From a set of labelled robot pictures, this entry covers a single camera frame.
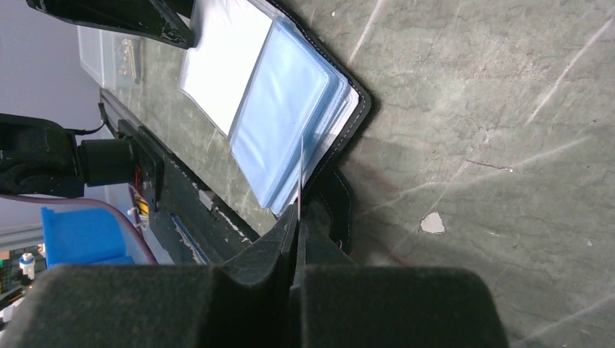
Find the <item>black cable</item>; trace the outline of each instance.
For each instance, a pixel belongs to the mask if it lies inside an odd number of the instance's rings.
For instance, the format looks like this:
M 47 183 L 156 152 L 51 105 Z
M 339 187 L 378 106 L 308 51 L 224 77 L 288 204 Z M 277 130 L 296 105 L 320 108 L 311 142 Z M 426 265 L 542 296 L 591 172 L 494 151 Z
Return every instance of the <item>black cable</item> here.
M 69 131 L 73 132 L 76 136 L 89 136 L 100 131 L 104 126 L 106 126 L 109 122 L 109 115 L 107 111 L 104 109 L 104 104 L 98 103 L 98 108 L 100 111 L 100 117 L 102 118 L 102 124 L 100 127 L 96 129 L 86 130 L 86 129 L 70 129 Z

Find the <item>white card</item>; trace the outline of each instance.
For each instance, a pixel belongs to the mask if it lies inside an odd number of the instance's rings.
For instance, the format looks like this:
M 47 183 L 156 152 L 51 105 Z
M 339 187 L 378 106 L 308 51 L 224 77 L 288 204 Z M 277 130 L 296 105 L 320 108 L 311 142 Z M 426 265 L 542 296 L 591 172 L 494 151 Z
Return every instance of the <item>white card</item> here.
M 229 135 L 273 20 L 248 0 L 196 0 L 180 89 Z

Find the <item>clear plastic box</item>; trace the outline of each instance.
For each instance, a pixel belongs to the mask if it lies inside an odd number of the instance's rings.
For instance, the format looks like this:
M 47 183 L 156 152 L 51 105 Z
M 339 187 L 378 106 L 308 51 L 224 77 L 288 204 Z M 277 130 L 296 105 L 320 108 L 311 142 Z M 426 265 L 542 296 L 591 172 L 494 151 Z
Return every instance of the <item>clear plastic box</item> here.
M 141 83 L 141 38 L 78 27 L 81 67 L 102 87 L 135 88 Z

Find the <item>card holder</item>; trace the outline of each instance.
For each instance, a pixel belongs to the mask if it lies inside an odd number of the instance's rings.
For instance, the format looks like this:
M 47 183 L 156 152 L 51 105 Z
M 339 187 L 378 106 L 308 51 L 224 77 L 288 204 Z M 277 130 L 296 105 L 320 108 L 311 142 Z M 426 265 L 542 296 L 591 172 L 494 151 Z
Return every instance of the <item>card holder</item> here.
M 291 25 L 274 21 L 229 139 L 261 207 L 271 205 L 294 167 L 301 138 L 334 116 L 346 88 Z

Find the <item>white spot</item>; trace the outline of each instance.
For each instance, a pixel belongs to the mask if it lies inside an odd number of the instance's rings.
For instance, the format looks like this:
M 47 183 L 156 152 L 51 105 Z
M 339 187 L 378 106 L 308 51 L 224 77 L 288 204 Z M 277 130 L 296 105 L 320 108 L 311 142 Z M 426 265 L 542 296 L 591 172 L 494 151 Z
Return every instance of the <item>white spot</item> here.
M 427 215 L 421 221 L 421 230 L 432 234 L 443 234 L 446 229 L 438 212 Z

